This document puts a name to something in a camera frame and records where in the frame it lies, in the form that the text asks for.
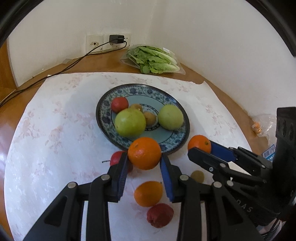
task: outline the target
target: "black cable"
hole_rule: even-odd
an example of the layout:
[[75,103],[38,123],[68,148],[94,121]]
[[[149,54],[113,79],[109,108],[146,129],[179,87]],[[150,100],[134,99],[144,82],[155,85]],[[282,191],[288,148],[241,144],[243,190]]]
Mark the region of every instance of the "black cable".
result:
[[64,68],[62,71],[59,71],[59,72],[57,72],[57,73],[55,73],[55,74],[52,74],[51,76],[43,77],[43,78],[41,78],[40,80],[34,82],[33,84],[29,85],[28,87],[26,87],[26,88],[24,88],[24,89],[22,89],[22,90],[18,90],[18,91],[14,91],[14,92],[10,93],[7,97],[5,97],[4,100],[2,100],[2,101],[0,102],[0,108],[1,108],[3,105],[5,105],[8,101],[10,101],[11,99],[15,98],[16,96],[18,96],[18,95],[21,94],[22,92],[24,92],[24,91],[26,91],[27,89],[33,87],[34,85],[40,83],[41,81],[46,80],[46,79],[49,78],[49,77],[52,77],[52,76],[56,76],[56,75],[62,74],[62,73],[64,73],[64,72],[66,72],[67,70],[71,69],[71,68],[74,67],[76,64],[78,64],[83,58],[85,58],[86,56],[90,56],[90,55],[100,55],[100,54],[110,53],[110,52],[114,52],[114,51],[117,51],[117,50],[124,49],[124,48],[127,46],[127,42],[124,41],[125,46],[122,47],[122,48],[114,49],[114,50],[107,51],[107,52],[103,52],[103,53],[91,53],[91,52],[93,52],[95,49],[97,49],[97,48],[99,48],[99,47],[102,47],[103,45],[106,45],[106,44],[108,44],[108,43],[110,43],[110,41],[109,41],[109,42],[106,42],[106,43],[103,43],[103,44],[101,44],[101,45],[95,47],[94,49],[92,49],[91,51],[89,51],[86,55],[80,57],[80,58],[77,59],[74,63],[72,63],[72,64],[70,64],[69,66],[67,66],[66,68]]
[[279,221],[279,218],[276,219],[274,224],[271,226],[270,230],[263,235],[264,240],[269,240],[274,235],[275,230],[279,227],[279,224],[280,224],[280,222],[278,223],[278,221]]

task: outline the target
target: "blue gripper pad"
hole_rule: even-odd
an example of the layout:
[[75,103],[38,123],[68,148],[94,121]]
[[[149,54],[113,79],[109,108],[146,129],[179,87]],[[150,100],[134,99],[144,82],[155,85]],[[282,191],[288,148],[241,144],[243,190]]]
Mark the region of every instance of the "blue gripper pad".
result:
[[230,162],[230,161],[235,162],[236,161],[236,157],[234,156],[232,150],[230,150],[229,148],[226,148],[224,146],[221,146],[216,142],[213,142],[213,141],[210,141],[210,142],[211,142],[211,146],[212,146],[211,155],[218,157],[226,162]]
[[168,172],[168,168],[166,166],[163,156],[161,156],[161,159],[160,159],[160,170],[161,170],[161,175],[163,176],[163,184],[165,185],[165,192],[167,194],[167,197],[172,202],[175,198],[175,195],[173,193],[173,183],[170,178],[170,174]]
[[116,170],[112,177],[111,189],[112,189],[112,192],[116,194],[118,201],[123,195],[129,165],[130,165],[130,161],[128,159],[127,153],[123,153],[121,155],[119,163],[117,165],[114,165],[116,166]]
[[181,202],[185,191],[179,186],[178,178],[182,175],[177,166],[171,165],[166,155],[162,155],[160,159],[160,170],[165,185],[165,192],[171,202]]

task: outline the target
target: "kiwi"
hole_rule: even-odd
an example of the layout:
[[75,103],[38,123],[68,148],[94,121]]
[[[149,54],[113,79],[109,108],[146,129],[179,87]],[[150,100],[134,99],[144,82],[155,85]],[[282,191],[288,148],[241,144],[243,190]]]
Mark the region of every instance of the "kiwi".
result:
[[137,110],[143,112],[143,108],[142,108],[142,106],[140,104],[132,104],[130,106],[130,108],[137,109]]
[[155,124],[156,122],[156,115],[148,112],[148,111],[144,111],[143,112],[145,119],[146,119],[146,125],[147,126],[152,126]]
[[190,175],[190,177],[192,178],[192,179],[194,179],[195,181],[197,181],[198,183],[203,183],[204,182],[204,180],[205,180],[205,175],[204,175],[204,173],[202,172],[202,171],[199,171],[199,170],[197,170],[197,171],[194,171],[191,175]]

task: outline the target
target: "blue and white plate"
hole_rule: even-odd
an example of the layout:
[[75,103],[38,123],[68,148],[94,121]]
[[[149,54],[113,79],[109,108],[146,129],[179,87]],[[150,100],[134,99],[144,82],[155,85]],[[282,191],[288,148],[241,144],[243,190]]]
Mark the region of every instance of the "blue and white plate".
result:
[[[126,97],[129,105],[141,104],[143,111],[149,111],[156,116],[164,105],[173,104],[183,113],[183,126],[178,130],[169,131],[162,128],[157,121],[154,126],[146,128],[145,131],[136,138],[121,137],[114,126],[116,114],[111,111],[112,100],[120,96]],[[180,103],[168,93],[149,85],[126,84],[109,90],[98,102],[96,107],[96,120],[108,140],[122,150],[127,150],[130,144],[139,137],[151,137],[159,143],[162,153],[171,154],[185,144],[190,132],[188,116]]]

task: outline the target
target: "white tablecloth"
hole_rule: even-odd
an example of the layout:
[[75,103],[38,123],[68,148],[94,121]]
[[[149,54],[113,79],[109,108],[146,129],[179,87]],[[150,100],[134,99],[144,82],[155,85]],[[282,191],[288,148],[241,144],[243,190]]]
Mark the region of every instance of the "white tablecloth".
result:
[[[127,83],[160,88],[184,107],[190,120],[189,139],[206,135],[224,146],[250,150],[239,126],[206,84],[128,73],[76,73],[48,78],[28,104],[13,137],[5,169],[5,206],[15,241],[26,233],[71,181],[83,184],[106,173],[110,156],[118,150],[100,131],[96,105],[109,89]],[[187,144],[169,156],[184,174],[201,167],[190,162]],[[213,182],[206,172],[205,183]],[[148,180],[162,181],[159,166],[134,170],[128,176],[118,204],[109,204],[112,241],[175,241],[180,205],[170,204],[175,215],[162,229],[146,221],[147,208],[133,198],[135,188]],[[161,202],[169,203],[165,191]],[[85,221],[82,240],[85,240]]]

